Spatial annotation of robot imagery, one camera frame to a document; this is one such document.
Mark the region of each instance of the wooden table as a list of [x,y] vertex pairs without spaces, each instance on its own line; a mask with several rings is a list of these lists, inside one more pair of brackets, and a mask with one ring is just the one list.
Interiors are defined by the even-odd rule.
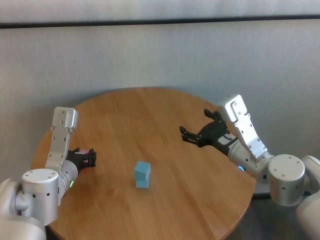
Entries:
[[[255,180],[212,146],[183,142],[179,126],[198,132],[210,119],[207,101],[168,88],[131,88],[75,107],[70,148],[94,148],[96,167],[84,169],[62,199],[50,226],[65,240],[214,240],[243,217]],[[32,168],[43,168],[51,131]],[[135,187],[138,161],[151,164],[149,189]]]

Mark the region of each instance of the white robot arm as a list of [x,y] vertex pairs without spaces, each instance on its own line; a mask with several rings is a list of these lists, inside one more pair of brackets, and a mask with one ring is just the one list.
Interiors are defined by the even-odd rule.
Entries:
[[[228,156],[241,170],[263,184],[269,184],[270,196],[282,206],[301,202],[304,191],[312,195],[297,208],[299,223],[313,240],[320,239],[320,161],[312,156],[299,159],[289,154],[271,155],[258,137],[250,114],[239,94],[229,95],[218,104],[219,110],[204,114],[214,121],[198,134],[180,127],[182,139],[198,147],[211,145]],[[236,131],[227,128],[229,122]]]
[[21,182],[7,179],[0,184],[0,234],[3,239],[45,240],[45,226],[58,217],[58,205],[84,167],[84,160],[88,160],[88,167],[96,165],[93,149],[89,158],[78,148],[68,151],[77,120],[75,109],[56,107],[45,168],[27,171]]

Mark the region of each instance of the wall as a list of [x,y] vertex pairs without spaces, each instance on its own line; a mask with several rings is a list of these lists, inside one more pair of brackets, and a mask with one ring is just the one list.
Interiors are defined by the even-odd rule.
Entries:
[[319,15],[318,0],[0,0],[0,23]]
[[0,29],[0,181],[29,169],[55,106],[139,86],[242,94],[273,154],[320,158],[319,23]]

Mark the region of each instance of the blue block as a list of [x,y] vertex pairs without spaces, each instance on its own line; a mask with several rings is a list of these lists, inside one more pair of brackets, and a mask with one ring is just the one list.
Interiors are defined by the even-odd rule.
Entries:
[[136,181],[147,181],[151,172],[150,163],[138,161],[134,169],[134,177]]
[[146,181],[136,180],[135,187],[139,189],[148,189],[149,188],[149,178]]

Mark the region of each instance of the floor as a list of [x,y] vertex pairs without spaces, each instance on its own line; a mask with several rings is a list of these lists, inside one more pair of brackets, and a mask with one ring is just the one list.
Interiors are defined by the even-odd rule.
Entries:
[[226,240],[310,240],[298,223],[296,208],[277,205],[270,199],[252,200]]

